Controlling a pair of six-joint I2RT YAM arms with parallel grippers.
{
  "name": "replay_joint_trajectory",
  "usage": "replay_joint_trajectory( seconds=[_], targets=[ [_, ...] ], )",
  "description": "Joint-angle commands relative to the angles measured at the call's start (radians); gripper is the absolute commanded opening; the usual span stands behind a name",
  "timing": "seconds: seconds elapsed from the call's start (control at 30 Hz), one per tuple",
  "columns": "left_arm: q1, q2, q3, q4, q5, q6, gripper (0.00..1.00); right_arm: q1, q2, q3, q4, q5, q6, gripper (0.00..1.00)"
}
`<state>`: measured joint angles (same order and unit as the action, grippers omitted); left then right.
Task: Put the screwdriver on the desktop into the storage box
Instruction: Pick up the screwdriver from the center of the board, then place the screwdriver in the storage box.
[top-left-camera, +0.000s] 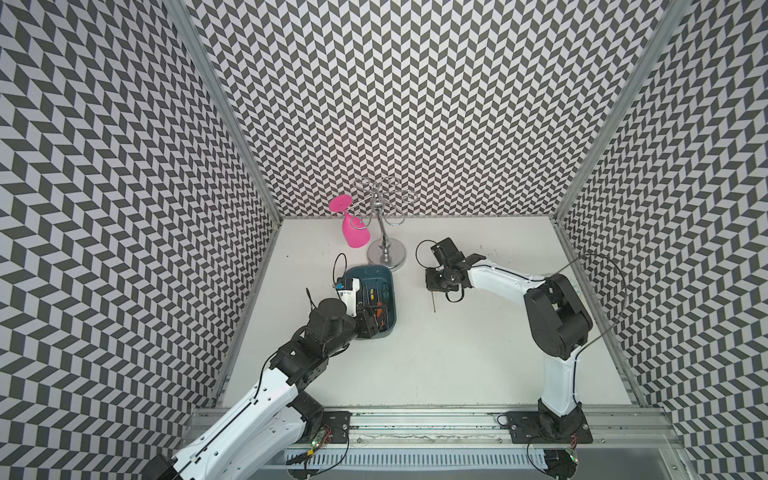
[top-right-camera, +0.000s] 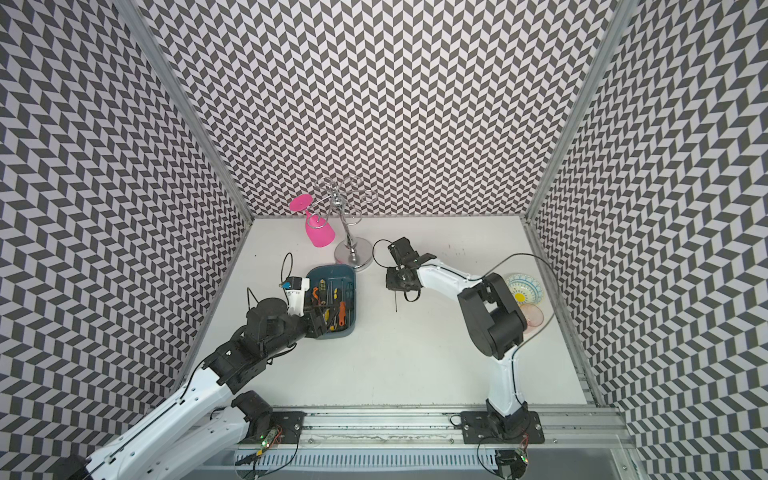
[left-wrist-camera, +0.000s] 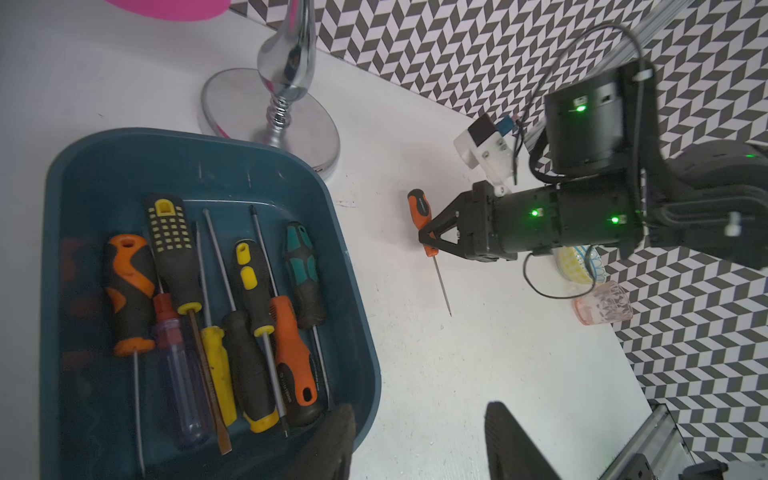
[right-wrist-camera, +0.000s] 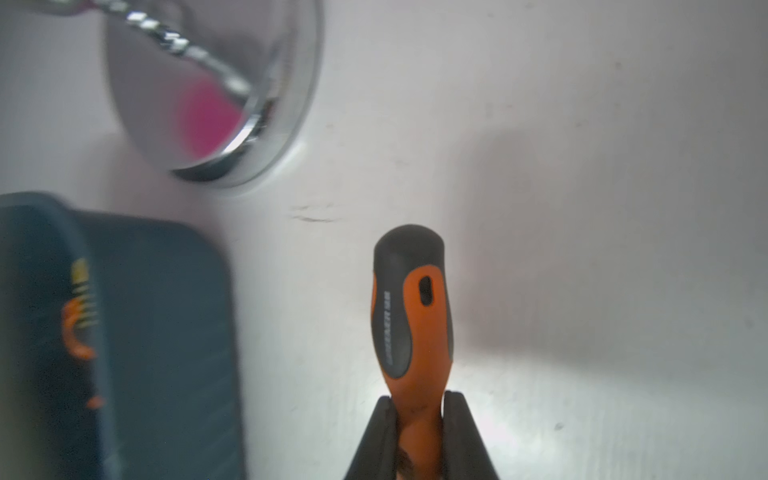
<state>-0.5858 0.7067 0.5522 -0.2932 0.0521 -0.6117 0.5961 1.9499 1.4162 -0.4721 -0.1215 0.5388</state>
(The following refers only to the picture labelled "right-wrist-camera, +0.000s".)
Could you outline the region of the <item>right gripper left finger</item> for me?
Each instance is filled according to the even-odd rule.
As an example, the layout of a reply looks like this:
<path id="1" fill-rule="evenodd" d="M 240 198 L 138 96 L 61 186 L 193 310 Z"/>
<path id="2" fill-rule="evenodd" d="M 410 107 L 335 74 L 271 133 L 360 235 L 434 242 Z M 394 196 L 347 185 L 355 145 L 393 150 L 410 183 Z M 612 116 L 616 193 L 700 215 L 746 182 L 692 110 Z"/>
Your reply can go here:
<path id="1" fill-rule="evenodd" d="M 396 479 L 397 419 L 391 397 L 380 397 L 344 476 L 345 480 Z"/>

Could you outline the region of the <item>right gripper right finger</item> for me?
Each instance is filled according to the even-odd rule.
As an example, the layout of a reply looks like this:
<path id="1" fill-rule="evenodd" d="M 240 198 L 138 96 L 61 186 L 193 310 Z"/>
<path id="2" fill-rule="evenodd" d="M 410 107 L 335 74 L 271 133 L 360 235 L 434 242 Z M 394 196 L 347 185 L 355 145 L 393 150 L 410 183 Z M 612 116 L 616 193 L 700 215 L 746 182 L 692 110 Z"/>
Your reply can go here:
<path id="1" fill-rule="evenodd" d="M 443 400 L 443 478 L 499 480 L 465 396 L 446 391 Z"/>

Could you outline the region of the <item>small orange handle screwdriver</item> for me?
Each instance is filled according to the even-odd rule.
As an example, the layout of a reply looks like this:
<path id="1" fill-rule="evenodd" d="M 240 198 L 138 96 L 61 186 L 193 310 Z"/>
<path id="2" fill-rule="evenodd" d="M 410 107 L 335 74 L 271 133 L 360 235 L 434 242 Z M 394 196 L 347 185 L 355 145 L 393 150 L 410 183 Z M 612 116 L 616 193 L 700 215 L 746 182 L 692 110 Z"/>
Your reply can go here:
<path id="1" fill-rule="evenodd" d="M 375 245 L 371 330 L 397 412 L 396 475 L 442 475 L 442 402 L 453 363 L 445 245 L 433 230 L 396 227 Z"/>

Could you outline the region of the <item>orange black short screwdriver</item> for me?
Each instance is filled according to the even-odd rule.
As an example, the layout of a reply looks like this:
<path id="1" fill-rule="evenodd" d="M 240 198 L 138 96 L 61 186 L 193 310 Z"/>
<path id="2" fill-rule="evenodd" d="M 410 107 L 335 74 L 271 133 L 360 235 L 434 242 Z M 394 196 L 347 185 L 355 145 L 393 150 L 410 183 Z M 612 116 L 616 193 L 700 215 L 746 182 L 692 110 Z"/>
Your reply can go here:
<path id="1" fill-rule="evenodd" d="M 103 407 L 104 399 L 94 380 L 94 362 L 98 355 L 89 340 L 89 329 L 95 325 L 92 310 L 89 294 L 80 294 L 67 300 L 61 309 L 60 332 L 65 351 L 83 371 L 88 381 L 85 407 L 96 411 Z"/>

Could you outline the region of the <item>black yellow long screwdriver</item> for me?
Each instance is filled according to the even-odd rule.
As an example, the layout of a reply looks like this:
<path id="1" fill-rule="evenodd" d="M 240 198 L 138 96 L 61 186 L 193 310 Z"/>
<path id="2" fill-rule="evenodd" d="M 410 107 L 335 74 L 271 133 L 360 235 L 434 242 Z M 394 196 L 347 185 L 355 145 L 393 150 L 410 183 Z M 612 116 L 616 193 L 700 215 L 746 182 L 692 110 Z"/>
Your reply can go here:
<path id="1" fill-rule="evenodd" d="M 96 324 L 97 308 L 90 281 L 90 267 L 85 258 L 79 258 L 71 265 L 72 311 L 74 327 L 85 329 Z"/>

